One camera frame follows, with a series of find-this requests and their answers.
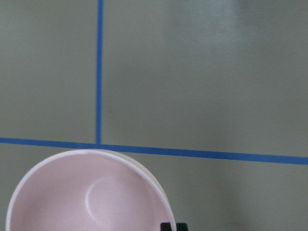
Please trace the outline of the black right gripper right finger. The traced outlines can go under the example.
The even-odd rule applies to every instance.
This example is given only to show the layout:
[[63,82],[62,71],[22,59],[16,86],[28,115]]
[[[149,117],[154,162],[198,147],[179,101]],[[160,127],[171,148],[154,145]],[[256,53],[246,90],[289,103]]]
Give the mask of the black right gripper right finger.
[[188,231],[188,225],[186,223],[176,223],[177,231]]

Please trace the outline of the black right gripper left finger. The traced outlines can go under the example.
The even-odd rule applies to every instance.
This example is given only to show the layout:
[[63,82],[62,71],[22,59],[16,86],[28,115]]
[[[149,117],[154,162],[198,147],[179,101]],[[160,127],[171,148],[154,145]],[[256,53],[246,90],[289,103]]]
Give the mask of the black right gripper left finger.
[[171,223],[161,223],[160,231],[173,231]]

